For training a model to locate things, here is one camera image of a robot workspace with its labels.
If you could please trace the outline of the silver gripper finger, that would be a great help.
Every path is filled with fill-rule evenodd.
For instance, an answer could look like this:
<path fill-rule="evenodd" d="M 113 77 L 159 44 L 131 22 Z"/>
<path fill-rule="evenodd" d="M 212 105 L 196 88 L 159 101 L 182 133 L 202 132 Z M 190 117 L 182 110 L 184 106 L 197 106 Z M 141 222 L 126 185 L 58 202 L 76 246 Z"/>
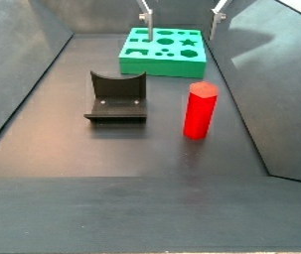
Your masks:
<path fill-rule="evenodd" d="M 212 22 L 212 29 L 210 29 L 210 35 L 209 35 L 210 41 L 214 39 L 218 23 L 226 18 L 225 9 L 230 2 L 232 0 L 220 0 L 217 6 L 212 9 L 213 22 Z"/>
<path fill-rule="evenodd" d="M 153 41 L 153 10 L 150 9 L 146 0 L 137 0 L 138 6 L 142 10 L 139 19 L 147 24 L 147 36 L 149 41 Z"/>

